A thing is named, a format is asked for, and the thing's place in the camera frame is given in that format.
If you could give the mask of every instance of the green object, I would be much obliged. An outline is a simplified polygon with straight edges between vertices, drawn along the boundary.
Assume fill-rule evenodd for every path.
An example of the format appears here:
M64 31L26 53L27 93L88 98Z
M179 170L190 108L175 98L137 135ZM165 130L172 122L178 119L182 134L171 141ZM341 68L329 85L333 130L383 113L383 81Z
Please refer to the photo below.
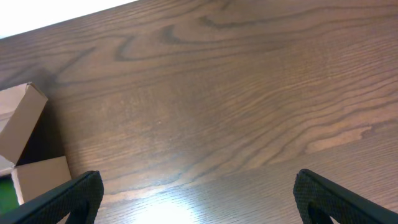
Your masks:
M0 178L0 215L19 206L17 194L11 176Z

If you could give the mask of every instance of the brown cardboard box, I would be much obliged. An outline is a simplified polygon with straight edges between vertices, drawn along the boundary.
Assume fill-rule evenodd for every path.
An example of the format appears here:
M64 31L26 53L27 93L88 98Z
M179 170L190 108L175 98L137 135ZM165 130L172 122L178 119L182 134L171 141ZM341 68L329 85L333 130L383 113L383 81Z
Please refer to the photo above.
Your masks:
M19 205L71 179L65 156L16 166L46 102L32 83L0 91L0 176L11 174Z

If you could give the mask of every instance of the wooden table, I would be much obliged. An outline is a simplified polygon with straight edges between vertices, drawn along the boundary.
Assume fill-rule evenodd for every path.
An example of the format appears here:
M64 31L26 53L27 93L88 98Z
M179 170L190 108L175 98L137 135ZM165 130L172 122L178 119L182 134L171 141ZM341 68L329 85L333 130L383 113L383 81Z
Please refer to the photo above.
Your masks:
M300 223L309 168L398 212L395 0L140 0L0 40L97 223Z

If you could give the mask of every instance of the white wall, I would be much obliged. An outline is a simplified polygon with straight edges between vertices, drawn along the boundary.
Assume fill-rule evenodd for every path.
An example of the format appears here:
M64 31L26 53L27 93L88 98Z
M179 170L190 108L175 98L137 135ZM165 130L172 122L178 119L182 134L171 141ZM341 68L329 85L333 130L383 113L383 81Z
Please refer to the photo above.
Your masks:
M0 38L135 0L0 0Z

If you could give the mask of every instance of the cardboard box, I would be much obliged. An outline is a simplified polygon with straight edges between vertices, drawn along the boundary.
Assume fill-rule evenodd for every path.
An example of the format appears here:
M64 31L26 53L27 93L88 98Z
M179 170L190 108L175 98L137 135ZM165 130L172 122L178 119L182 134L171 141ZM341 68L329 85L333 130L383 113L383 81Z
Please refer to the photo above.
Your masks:
M17 166L46 102L32 83L0 91L0 190L19 205L71 179L65 156Z

